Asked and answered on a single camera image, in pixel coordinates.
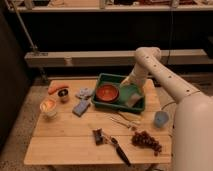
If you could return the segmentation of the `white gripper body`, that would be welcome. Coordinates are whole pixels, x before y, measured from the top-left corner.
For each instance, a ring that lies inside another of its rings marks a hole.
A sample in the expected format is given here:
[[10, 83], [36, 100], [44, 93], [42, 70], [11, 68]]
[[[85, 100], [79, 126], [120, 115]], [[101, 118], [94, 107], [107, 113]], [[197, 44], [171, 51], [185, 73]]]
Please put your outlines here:
[[134, 76], [127, 76], [121, 83], [120, 86], [127, 86], [130, 84], [134, 84], [140, 93], [144, 93], [143, 86], [145, 81], [143, 79], [138, 79]]

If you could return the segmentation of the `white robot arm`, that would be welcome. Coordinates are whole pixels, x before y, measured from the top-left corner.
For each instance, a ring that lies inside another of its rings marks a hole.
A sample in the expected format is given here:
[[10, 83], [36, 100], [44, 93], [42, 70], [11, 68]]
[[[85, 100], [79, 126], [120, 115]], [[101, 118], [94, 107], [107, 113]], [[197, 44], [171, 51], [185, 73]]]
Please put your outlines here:
[[172, 171], [213, 171], [213, 96], [182, 79], [160, 63], [158, 47], [140, 47], [135, 66], [122, 81], [139, 87], [149, 73], [177, 104], [172, 131]]

